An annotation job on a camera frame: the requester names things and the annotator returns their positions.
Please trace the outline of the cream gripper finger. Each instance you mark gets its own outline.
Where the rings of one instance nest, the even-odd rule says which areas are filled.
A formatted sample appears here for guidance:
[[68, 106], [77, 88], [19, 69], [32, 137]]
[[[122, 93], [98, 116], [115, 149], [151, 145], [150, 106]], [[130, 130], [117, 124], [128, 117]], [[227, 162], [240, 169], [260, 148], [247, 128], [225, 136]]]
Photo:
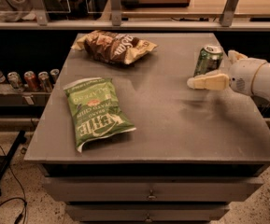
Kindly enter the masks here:
[[236, 50], [230, 49], [228, 51], [228, 58], [231, 63], [236, 63], [240, 60], [247, 59], [247, 56], [245, 54], [242, 54]]
[[191, 77], [187, 85], [194, 90], [222, 91], [229, 87], [229, 77], [225, 74]]

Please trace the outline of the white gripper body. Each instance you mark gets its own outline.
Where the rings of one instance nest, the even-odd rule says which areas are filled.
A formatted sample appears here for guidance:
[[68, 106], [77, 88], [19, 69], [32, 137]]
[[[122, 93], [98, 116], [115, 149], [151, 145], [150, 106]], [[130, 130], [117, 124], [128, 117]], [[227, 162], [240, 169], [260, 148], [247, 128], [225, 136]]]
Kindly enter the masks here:
[[233, 63], [229, 68], [230, 88], [248, 96], [252, 94], [252, 84], [259, 69], [266, 60], [247, 58]]

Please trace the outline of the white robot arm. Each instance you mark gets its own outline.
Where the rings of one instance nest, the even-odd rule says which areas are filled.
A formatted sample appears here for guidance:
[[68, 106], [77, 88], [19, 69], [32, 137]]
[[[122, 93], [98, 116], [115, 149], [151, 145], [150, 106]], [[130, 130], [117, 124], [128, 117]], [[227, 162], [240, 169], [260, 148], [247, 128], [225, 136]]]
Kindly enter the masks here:
[[258, 96], [270, 102], [270, 63], [248, 57], [235, 50], [228, 51], [231, 65], [221, 70], [190, 77], [187, 85], [194, 90], [222, 91], [231, 88], [247, 96]]

